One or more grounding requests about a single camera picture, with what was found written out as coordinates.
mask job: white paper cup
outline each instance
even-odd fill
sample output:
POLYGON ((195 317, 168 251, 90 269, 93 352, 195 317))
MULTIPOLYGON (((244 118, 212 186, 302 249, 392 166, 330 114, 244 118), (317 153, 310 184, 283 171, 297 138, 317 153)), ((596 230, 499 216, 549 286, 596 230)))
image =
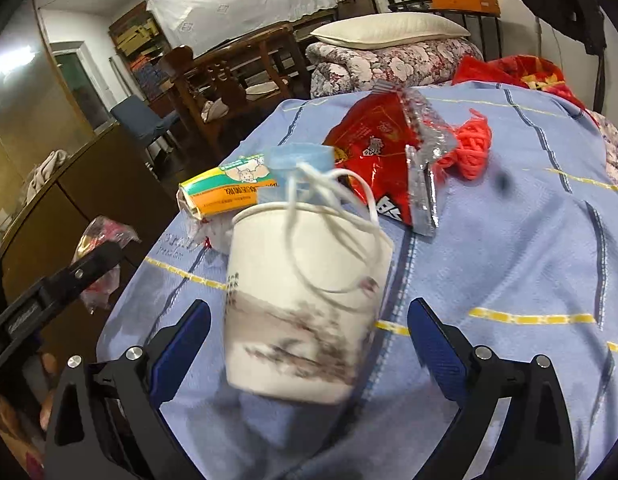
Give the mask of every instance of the white paper cup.
MULTIPOLYGON (((225 303, 228 382, 282 399, 336 403, 351 392, 387 282, 393 242, 381 232, 377 265, 363 287, 321 292, 296 275, 285 243, 285 202, 233 219, 225 303)), ((364 273, 374 235, 346 212, 296 205, 291 250, 314 286, 337 290, 364 273)))

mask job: metal bolt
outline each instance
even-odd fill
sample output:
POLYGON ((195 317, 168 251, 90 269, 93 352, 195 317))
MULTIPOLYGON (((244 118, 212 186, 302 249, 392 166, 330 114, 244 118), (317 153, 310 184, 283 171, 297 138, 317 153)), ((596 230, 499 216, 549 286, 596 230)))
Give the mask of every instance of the metal bolt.
POLYGON ((475 349, 475 356, 478 359, 482 359, 483 361, 491 359, 492 355, 493 355, 493 352, 489 348, 487 348, 486 346, 478 346, 475 349))
POLYGON ((535 362, 538 363, 540 368, 548 368, 551 366, 551 360, 546 355, 538 355, 535 358, 535 362))
POLYGON ((80 366, 80 363, 82 362, 83 362, 83 358, 80 357, 80 355, 72 355, 67 360, 67 366, 70 368, 76 368, 77 366, 80 366))
POLYGON ((135 361, 143 354, 143 349, 140 346, 132 346, 125 352, 125 357, 130 361, 135 361))

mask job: white sheet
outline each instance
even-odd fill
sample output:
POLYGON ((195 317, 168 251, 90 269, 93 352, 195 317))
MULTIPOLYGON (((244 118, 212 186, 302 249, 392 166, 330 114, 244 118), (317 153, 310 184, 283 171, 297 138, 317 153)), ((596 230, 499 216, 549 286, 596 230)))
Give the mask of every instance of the white sheet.
POLYGON ((335 0, 149 0, 147 9, 171 46, 189 45, 199 56, 222 41, 335 5, 335 0))

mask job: orange box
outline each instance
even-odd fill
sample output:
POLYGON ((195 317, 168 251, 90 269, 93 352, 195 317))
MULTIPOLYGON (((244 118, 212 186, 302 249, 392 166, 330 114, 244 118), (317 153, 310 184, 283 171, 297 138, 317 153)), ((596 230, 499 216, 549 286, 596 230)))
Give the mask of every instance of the orange box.
POLYGON ((432 0, 432 9, 471 10, 500 15, 498 0, 432 0))

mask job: white pillow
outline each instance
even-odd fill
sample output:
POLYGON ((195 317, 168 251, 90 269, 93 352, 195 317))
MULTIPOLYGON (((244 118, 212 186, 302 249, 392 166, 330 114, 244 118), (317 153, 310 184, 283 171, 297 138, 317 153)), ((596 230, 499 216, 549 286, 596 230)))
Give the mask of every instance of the white pillow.
POLYGON ((371 50, 385 46, 471 36, 455 22, 426 12, 385 12, 327 23, 312 33, 324 43, 371 50))

